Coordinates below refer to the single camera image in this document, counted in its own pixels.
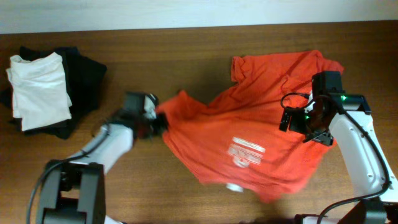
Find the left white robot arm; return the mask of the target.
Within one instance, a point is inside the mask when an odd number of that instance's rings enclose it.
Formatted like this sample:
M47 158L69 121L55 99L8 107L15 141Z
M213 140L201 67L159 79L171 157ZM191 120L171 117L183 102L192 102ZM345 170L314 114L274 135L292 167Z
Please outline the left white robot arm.
M40 194L36 223L112 224L106 213L105 176L134 145L167 128L157 114L159 99L142 92L126 93L123 107L103 121L98 134L76 154L49 161L30 195L26 222Z

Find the orange t-shirt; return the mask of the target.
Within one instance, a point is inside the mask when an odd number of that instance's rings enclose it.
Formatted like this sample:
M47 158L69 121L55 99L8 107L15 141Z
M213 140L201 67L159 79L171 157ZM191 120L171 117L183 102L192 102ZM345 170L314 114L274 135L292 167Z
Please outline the orange t-shirt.
M187 92L157 107L163 140L203 184L255 192L264 202L303 189L328 148L279 129L283 107L301 107L313 75L342 72L319 51L234 57L233 86L204 104Z

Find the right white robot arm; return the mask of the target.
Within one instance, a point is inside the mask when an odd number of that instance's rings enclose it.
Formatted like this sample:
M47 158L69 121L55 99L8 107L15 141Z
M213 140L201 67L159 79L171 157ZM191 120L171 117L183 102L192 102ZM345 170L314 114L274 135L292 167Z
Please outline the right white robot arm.
M335 202L318 215L298 214L296 223L397 223L397 177L377 139L362 95L306 94L301 108L284 106L280 129L306 141L338 143L354 197Z

